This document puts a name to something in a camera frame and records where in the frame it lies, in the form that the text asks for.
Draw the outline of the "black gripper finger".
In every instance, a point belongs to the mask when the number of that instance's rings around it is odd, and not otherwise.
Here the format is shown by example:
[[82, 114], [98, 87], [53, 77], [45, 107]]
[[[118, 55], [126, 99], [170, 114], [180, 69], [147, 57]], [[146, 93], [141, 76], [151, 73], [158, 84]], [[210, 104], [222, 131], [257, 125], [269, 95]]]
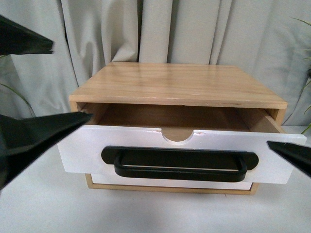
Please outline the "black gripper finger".
[[267, 141], [268, 147], [311, 177], [311, 148], [288, 142]]
[[44, 152], [85, 125], [92, 114], [64, 113], [25, 119], [0, 116], [0, 188]]

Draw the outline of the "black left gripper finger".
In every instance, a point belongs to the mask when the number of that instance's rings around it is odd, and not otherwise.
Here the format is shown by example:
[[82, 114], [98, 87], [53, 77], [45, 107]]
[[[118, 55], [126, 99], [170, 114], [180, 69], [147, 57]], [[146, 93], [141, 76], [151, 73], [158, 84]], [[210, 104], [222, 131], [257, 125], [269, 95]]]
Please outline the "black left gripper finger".
[[52, 54], [54, 42], [4, 16], [0, 17], [0, 54]]

